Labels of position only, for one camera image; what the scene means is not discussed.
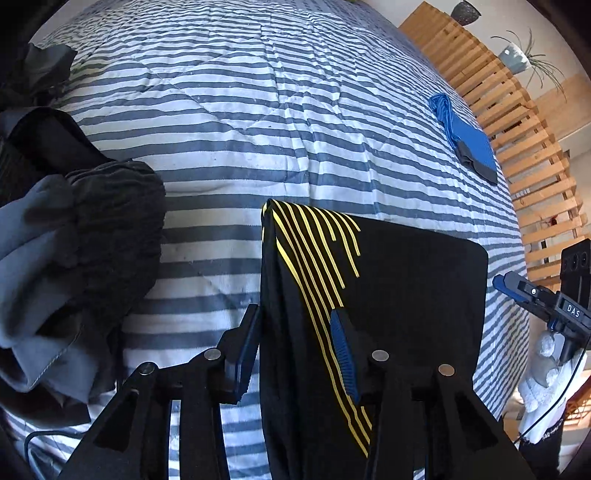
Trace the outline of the white gloved hand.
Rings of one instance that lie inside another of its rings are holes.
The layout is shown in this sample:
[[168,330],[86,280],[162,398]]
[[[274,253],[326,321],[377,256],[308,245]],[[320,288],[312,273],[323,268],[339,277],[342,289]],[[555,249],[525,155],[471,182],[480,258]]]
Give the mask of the white gloved hand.
[[518,386],[525,413],[519,433],[523,441],[539,443],[564,417],[567,400],[582,383],[574,380],[584,369],[587,351],[579,349],[573,358],[559,363],[564,346],[560,334],[542,332],[535,342],[528,370]]

